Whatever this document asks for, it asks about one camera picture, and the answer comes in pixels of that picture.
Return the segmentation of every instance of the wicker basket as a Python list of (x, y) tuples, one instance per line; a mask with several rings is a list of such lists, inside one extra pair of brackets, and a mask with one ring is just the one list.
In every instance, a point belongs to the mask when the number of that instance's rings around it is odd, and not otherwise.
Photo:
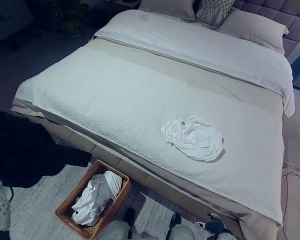
[[(103, 174), (107, 170), (110, 170), (122, 177), (122, 188), (120, 192), (114, 201), (110, 200), (107, 207), (102, 212), (100, 220), (94, 226), (77, 225), (71, 218), (74, 212), (71, 207), (75, 204), (75, 199), (77, 197), (81, 197), (82, 192), (87, 187), (88, 182), (93, 175)], [(74, 189), (72, 189), (68, 196), (63, 200), (60, 206), (55, 210), (55, 214), (65, 225), (71, 228), (81, 238), (85, 240), (95, 239), (105, 228), (105, 226), (110, 223), (113, 214), (116, 212), (118, 207), (120, 207), (130, 188), (131, 182), (128, 176), (105, 164), (104, 162), (97, 160), (81, 178)]]

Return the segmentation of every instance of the chair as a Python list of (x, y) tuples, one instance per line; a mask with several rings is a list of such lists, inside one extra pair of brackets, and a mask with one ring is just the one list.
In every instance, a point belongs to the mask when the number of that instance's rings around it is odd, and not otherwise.
[(33, 20), (27, 0), (0, 0), (0, 41), (29, 26)]

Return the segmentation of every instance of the cable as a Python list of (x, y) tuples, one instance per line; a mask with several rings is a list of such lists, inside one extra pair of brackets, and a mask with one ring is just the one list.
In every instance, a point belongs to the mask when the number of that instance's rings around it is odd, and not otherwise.
[(298, 175), (298, 174), (296, 174), (295, 172), (292, 172), (292, 171), (290, 171), (287, 174), (281, 176), (282, 178), (286, 177), (286, 201), (285, 201), (284, 213), (283, 213), (283, 219), (282, 219), (282, 223), (283, 223), (282, 230), (283, 230), (283, 235), (284, 235), (286, 240), (289, 240), (288, 237), (287, 237), (286, 230), (285, 230), (285, 225), (284, 225), (286, 212), (287, 212), (287, 207), (288, 207), (288, 196), (289, 196), (288, 177), (289, 176), (295, 176), (295, 177), (298, 177), (300, 179), (300, 175)]

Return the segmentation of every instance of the white towel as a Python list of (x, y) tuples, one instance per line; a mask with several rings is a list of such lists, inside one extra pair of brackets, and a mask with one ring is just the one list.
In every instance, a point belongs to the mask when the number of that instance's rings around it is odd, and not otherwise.
[(121, 184), (122, 178), (112, 171), (92, 176), (81, 197), (71, 207), (74, 222), (78, 225), (95, 225), (109, 200), (115, 200)]
[(161, 127), (161, 131), (168, 143), (192, 160), (211, 162), (224, 149), (222, 135), (212, 125), (194, 115), (186, 121), (168, 121)]

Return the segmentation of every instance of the gray pillow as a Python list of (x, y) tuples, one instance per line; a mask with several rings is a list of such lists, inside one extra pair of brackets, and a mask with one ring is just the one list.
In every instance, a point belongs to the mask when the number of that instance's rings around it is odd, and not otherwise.
[(195, 20), (195, 0), (142, 0), (139, 10)]
[(283, 35), (289, 31), (285, 25), (251, 12), (232, 8), (229, 16), (224, 21), (218, 32), (245, 39), (282, 55)]
[(235, 0), (202, 0), (195, 20), (210, 29), (217, 29), (227, 18)]

